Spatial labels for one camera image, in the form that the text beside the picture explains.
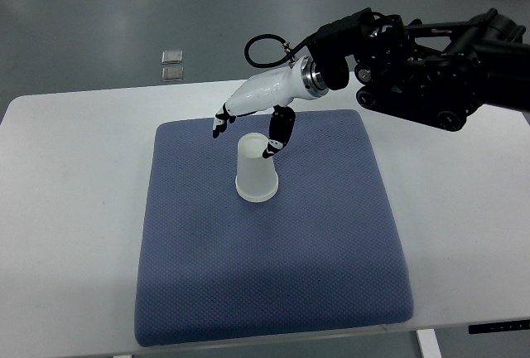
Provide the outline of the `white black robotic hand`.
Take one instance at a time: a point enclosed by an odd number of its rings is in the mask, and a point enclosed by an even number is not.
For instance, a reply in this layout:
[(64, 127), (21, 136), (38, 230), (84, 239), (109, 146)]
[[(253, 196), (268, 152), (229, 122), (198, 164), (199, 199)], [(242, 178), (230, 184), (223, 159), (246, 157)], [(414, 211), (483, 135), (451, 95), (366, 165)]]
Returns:
[(327, 93), (316, 63), (304, 56), (294, 65), (255, 75), (236, 89), (214, 116), (213, 137), (217, 138), (239, 117), (271, 109), (268, 142), (262, 156), (272, 157), (291, 138), (296, 120), (296, 113), (290, 107), (292, 101), (319, 99)]

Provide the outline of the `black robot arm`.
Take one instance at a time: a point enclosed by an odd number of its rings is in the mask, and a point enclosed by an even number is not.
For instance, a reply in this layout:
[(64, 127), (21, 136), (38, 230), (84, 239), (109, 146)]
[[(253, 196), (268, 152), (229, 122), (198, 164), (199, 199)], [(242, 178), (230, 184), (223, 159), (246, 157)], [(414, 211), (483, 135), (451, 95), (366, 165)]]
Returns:
[(355, 74), (362, 107), (455, 132), (484, 104), (529, 109), (525, 31), (494, 8), (465, 22), (408, 25), (365, 8), (320, 27), (306, 47), (330, 90)]

